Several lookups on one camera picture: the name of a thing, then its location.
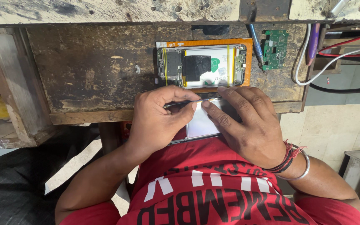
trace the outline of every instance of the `blue screwdriver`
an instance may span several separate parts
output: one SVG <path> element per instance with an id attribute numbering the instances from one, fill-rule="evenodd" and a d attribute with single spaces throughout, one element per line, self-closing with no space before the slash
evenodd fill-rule
<path id="1" fill-rule="evenodd" d="M 260 43 L 257 40 L 255 28 L 253 27 L 253 24 L 248 24 L 249 31 L 251 32 L 252 40 L 253 40 L 253 47 L 255 47 L 256 56 L 259 60 L 259 68 L 262 69 L 263 73 L 266 73 L 266 71 L 263 69 L 263 53 L 262 49 L 260 48 Z"/>

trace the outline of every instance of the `person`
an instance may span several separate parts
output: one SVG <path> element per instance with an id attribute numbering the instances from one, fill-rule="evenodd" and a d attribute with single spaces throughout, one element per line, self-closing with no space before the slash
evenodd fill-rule
<path id="1" fill-rule="evenodd" d="M 163 105 L 200 97 L 176 86 L 137 95 L 128 141 L 73 178 L 57 201 L 56 224 L 360 225 L 355 191 L 323 161 L 291 150 L 268 96 L 247 86 L 217 91 L 242 123 L 203 101 L 223 136 L 171 146 L 197 103 L 178 112 Z M 120 217 L 111 198 L 137 165 L 130 207 Z M 296 190 L 294 201 L 276 176 Z"/>

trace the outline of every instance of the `man's right hand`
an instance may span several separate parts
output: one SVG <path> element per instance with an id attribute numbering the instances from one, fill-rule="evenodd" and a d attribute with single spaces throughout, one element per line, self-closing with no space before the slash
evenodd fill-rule
<path id="1" fill-rule="evenodd" d="M 217 92 L 238 112 L 242 123 L 209 101 L 203 109 L 212 117 L 228 145 L 240 156 L 262 168 L 278 166 L 284 159 L 280 123 L 270 98 L 255 87 L 219 87 Z"/>

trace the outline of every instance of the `wooden workbench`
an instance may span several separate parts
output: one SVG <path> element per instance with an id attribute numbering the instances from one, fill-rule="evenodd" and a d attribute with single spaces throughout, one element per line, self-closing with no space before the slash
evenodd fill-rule
<path id="1" fill-rule="evenodd" d="M 256 24 L 264 30 L 289 30 L 283 69 L 264 74 L 253 57 L 251 86 L 261 88 L 278 113 L 300 112 L 304 88 L 291 79 L 305 37 L 305 24 Z M 53 124 L 131 120 L 133 100 L 140 92 L 156 89 L 155 42 L 247 38 L 244 24 L 230 25 L 228 34 L 206 36 L 191 25 L 38 26 L 27 28 L 30 44 Z M 141 69 L 136 73 L 136 65 Z M 307 66 L 300 68 L 303 80 Z"/>

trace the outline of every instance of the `red t-shirt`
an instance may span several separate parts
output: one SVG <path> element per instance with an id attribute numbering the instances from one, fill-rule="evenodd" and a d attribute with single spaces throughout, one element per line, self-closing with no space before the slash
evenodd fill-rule
<path id="1" fill-rule="evenodd" d="M 140 166 L 130 207 L 101 203 L 61 225 L 360 225 L 360 212 L 333 199 L 282 195 L 275 175 L 232 151 L 223 138 L 168 146 Z"/>

